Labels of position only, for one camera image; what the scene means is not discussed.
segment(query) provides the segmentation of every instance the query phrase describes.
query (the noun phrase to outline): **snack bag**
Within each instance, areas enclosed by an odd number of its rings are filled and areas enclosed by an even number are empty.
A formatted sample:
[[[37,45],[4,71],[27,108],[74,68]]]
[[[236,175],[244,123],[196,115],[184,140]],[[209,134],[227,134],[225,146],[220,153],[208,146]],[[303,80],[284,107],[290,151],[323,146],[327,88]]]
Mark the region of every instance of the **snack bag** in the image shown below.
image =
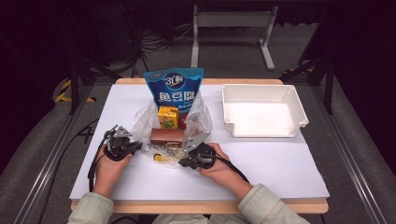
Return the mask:
[[[195,96],[204,77],[203,68],[171,68],[168,70],[146,72],[145,80],[153,95],[154,102],[160,106],[175,106],[179,113],[181,129],[186,127],[187,117]]]

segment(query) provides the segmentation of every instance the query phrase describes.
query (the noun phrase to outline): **juice box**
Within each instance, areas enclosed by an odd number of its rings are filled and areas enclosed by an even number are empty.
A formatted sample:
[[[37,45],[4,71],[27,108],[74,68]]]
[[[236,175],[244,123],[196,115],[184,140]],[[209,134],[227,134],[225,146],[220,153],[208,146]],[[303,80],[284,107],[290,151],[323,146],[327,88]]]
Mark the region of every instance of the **juice box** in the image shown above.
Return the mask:
[[[161,105],[158,110],[158,120],[162,129],[177,129],[178,109],[175,106]]]

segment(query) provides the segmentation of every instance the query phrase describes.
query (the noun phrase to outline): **brown box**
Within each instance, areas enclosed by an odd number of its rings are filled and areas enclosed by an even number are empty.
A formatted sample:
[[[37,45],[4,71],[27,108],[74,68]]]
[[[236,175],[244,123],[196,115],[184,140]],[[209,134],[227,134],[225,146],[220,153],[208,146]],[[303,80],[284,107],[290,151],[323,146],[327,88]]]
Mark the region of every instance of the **brown box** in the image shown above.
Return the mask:
[[[179,129],[152,129],[150,143],[164,147],[181,147],[184,131]]]

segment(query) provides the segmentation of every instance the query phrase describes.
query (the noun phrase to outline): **metal stand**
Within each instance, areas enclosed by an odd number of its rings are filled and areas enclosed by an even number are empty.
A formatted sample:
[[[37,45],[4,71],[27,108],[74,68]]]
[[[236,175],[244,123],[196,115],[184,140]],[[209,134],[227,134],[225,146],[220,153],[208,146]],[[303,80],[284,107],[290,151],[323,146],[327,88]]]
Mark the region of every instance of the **metal stand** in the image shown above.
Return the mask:
[[[274,26],[276,12],[277,7],[273,7],[272,11],[259,12],[199,12],[198,6],[194,6],[194,42],[192,44],[191,67],[198,66],[198,27],[265,27],[265,37],[259,39],[259,44],[268,70],[274,70],[275,66],[268,50],[268,42]]]

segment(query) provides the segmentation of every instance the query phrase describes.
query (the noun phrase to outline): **sleeve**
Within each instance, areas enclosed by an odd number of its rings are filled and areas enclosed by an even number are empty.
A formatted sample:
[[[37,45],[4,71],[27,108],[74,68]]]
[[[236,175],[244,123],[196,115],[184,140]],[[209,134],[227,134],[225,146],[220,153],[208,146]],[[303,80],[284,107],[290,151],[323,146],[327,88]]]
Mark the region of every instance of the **sleeve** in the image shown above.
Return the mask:
[[[308,223],[264,185],[255,186],[238,205],[251,223]]]
[[[99,194],[86,193],[78,206],[69,217],[69,224],[82,224],[82,223],[108,223],[111,215],[113,214],[114,203]]]

